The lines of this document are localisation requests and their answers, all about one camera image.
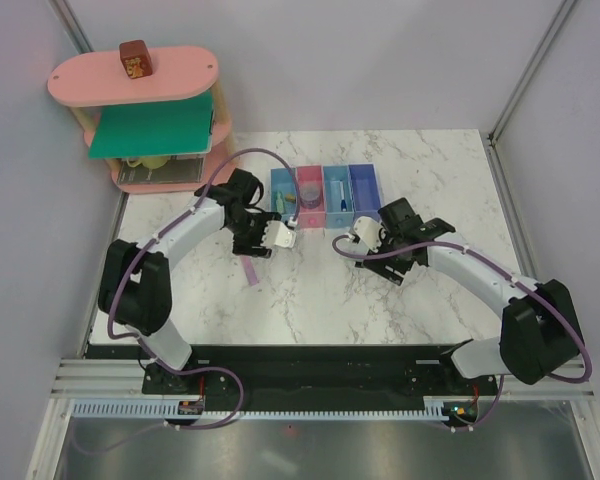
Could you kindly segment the clear blue round box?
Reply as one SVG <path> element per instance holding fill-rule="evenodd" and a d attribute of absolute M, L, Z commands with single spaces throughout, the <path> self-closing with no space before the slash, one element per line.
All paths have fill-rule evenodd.
<path fill-rule="evenodd" d="M 306 210 L 323 209 L 323 188 L 317 181 L 299 184 L 300 205 Z"/>

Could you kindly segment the light blue drawer bin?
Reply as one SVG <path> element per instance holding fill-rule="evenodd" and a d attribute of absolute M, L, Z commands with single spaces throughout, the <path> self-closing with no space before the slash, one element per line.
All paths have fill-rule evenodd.
<path fill-rule="evenodd" d="M 299 200 L 294 168 L 270 171 L 270 206 L 291 229 L 299 228 Z"/>

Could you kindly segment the pink eraser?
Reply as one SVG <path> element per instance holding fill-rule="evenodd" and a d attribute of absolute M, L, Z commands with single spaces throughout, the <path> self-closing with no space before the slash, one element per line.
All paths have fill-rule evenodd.
<path fill-rule="evenodd" d="M 240 260 L 241 260 L 243 270 L 244 270 L 245 276 L 247 278 L 248 284 L 250 286 L 257 285 L 259 283 L 259 279 L 258 279 L 257 273 L 255 271 L 255 268 L 253 266 L 251 259 L 246 256 L 241 256 Z"/>

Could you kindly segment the green eraser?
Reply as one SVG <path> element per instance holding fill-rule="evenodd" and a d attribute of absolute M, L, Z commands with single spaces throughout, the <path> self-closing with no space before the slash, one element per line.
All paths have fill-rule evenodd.
<path fill-rule="evenodd" d="M 275 193 L 274 206 L 277 213 L 284 215 L 286 213 L 285 199 L 280 191 Z"/>

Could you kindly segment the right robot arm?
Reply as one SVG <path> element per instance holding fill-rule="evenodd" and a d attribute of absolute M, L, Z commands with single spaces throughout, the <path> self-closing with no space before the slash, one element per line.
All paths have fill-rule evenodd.
<path fill-rule="evenodd" d="M 554 376 L 584 345 L 567 287 L 519 276 L 472 249 L 448 222 L 424 221 L 400 198 L 374 217 L 361 216 L 352 227 L 363 257 L 359 266 L 401 284 L 415 265 L 454 280 L 481 300 L 501 322 L 498 336 L 469 340 L 447 351 L 438 381 L 457 394 L 474 378 L 510 374 L 533 385 Z"/>

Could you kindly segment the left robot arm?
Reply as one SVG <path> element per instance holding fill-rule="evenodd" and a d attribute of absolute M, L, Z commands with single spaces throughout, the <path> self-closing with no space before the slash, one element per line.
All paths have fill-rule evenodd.
<path fill-rule="evenodd" d="M 144 368 L 151 393 L 189 394 L 202 389 L 205 376 L 178 328 L 173 309 L 172 271 L 199 243 L 226 229 L 236 256 L 268 258 L 280 213 L 258 207 L 262 182 L 236 169 L 229 180 L 198 189 L 185 210 L 141 241 L 113 241 L 107 250 L 98 308 L 107 316 L 110 339 L 131 338 L 151 361 Z"/>

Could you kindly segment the sky blue drawer bin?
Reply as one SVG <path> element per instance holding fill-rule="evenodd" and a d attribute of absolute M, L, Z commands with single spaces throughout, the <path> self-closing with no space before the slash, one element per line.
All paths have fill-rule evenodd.
<path fill-rule="evenodd" d="M 353 223 L 353 197 L 347 165 L 332 165 L 323 167 L 326 228 L 348 228 Z M 347 212 L 340 210 L 339 181 L 344 181 L 347 201 Z"/>

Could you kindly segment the pink drawer bin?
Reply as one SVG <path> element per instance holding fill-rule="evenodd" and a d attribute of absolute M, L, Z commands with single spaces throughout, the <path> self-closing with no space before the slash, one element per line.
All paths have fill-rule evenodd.
<path fill-rule="evenodd" d="M 326 225 L 325 196 L 323 185 L 323 169 L 320 165 L 301 166 L 296 169 L 298 185 L 302 182 L 317 181 L 323 188 L 323 209 L 306 210 L 300 205 L 299 226 L 301 228 L 324 228 Z"/>

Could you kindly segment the blue capped marker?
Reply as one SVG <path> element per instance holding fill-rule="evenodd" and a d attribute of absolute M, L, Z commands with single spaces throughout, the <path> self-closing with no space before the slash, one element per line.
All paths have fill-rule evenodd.
<path fill-rule="evenodd" d="M 339 193 L 340 193 L 340 210 L 341 212 L 347 212 L 348 211 L 348 207 L 347 207 L 347 201 L 346 201 L 346 195 L 345 195 L 345 186 L 344 186 L 344 181 L 339 181 Z"/>

